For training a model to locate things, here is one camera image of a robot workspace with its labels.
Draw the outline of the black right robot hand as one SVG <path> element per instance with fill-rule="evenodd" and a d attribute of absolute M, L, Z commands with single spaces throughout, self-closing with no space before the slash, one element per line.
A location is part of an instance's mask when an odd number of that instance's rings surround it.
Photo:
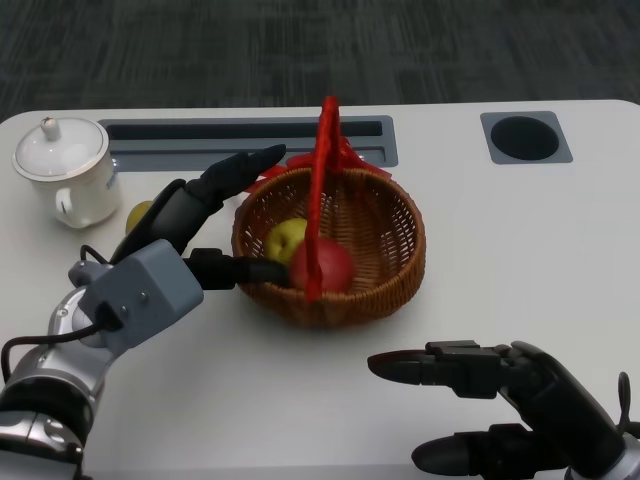
<path fill-rule="evenodd" d="M 629 381 L 619 377 L 621 417 L 613 421 L 554 357 L 525 342 L 482 347 L 471 340 L 429 342 L 421 350 L 372 355 L 378 377 L 446 386 L 460 398 L 504 398 L 518 424 L 458 432 L 411 454 L 421 471 L 449 477 L 532 479 L 562 469 L 568 479 L 636 479 L 638 427 L 629 420 Z"/>

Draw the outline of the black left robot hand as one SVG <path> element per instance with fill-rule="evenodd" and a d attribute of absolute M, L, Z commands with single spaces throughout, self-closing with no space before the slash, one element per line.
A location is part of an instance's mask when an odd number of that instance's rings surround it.
<path fill-rule="evenodd" d="M 172 181 L 125 235 L 109 263 L 115 265 L 159 239 L 168 241 L 178 253 L 183 253 L 226 200 L 253 185 L 259 176 L 276 166 L 285 153 L 284 144 L 253 154 L 242 152 L 209 166 L 196 179 Z M 198 248 L 184 262 L 204 290 L 231 290 L 244 284 L 289 285 L 287 268 L 273 260 L 232 257 L 216 248 Z"/>

